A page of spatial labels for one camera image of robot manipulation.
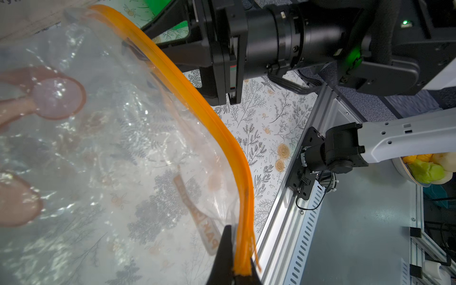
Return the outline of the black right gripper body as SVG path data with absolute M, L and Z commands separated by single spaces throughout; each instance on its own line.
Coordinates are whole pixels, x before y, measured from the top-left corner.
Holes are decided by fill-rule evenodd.
M 248 23 L 242 1 L 190 1 L 191 23 L 199 28 L 200 94 L 211 106 L 241 102 Z

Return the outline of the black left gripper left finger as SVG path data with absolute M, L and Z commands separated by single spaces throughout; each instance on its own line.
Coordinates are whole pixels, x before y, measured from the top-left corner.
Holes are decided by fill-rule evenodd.
M 232 226 L 224 227 L 220 245 L 206 285 L 231 285 L 234 282 Z

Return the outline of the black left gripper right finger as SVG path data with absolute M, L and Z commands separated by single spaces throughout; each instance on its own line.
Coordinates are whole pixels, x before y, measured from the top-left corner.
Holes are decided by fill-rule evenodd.
M 256 271 L 256 266 L 254 261 L 250 261 L 252 275 L 249 276 L 242 276 L 237 275 L 235 276 L 235 285 L 262 285 L 262 282 L 258 276 Z

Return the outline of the clear orange zip-top bag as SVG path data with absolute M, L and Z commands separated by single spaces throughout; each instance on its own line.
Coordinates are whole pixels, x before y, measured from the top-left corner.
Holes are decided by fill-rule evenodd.
M 115 9 L 1 44 L 1 283 L 258 285 L 247 160 Z

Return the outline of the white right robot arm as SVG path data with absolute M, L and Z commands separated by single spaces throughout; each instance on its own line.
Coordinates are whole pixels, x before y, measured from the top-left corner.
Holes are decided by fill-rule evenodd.
M 187 37 L 160 44 L 182 70 L 199 69 L 213 106 L 238 104 L 245 79 L 266 76 L 298 95 L 319 89 L 285 73 L 336 63 L 340 86 L 375 95 L 415 95 L 454 86 L 456 10 L 451 1 L 306 1 L 247 10 L 242 1 L 171 1 L 143 27 L 155 38 L 181 24 Z M 456 149 L 456 112 L 398 122 L 350 123 L 298 148 L 291 172 L 355 167 Z

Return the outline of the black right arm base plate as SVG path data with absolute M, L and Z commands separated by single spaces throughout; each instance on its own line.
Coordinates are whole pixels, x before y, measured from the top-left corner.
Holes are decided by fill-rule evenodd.
M 305 201 L 311 198 L 311 192 L 317 173 L 326 169 L 324 154 L 325 138 L 314 127 L 309 127 L 294 156 L 286 186 Z

